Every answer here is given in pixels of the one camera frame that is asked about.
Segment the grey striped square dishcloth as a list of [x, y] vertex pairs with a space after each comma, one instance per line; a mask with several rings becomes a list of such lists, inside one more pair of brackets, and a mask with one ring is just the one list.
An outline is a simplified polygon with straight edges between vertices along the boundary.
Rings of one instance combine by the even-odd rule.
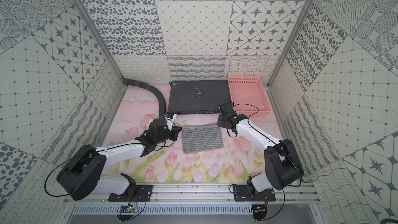
[[182, 152], [186, 155], [221, 149], [223, 138], [221, 129], [216, 125], [184, 127], [181, 132]]

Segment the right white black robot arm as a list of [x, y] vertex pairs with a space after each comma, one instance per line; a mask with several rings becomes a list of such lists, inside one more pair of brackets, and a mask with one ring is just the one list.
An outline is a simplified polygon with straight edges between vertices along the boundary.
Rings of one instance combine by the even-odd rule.
[[282, 190], [302, 180], [304, 170], [289, 139], [280, 140], [261, 130], [248, 116], [238, 114], [233, 102], [221, 104], [219, 109], [218, 127], [244, 137], [264, 152], [265, 171], [248, 180], [249, 189], [256, 193], [269, 189]]

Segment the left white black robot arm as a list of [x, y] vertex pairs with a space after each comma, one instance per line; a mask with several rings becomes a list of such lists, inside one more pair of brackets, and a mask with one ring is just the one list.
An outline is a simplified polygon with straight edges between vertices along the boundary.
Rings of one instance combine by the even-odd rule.
[[98, 148], [85, 145], [64, 163], [57, 182], [75, 201], [91, 194], [109, 195], [110, 201], [131, 201], [137, 196], [136, 181], [125, 173], [111, 176], [103, 170], [131, 158], [144, 157], [166, 141], [177, 141], [181, 130], [168, 118], [155, 119], [148, 130], [129, 142]]

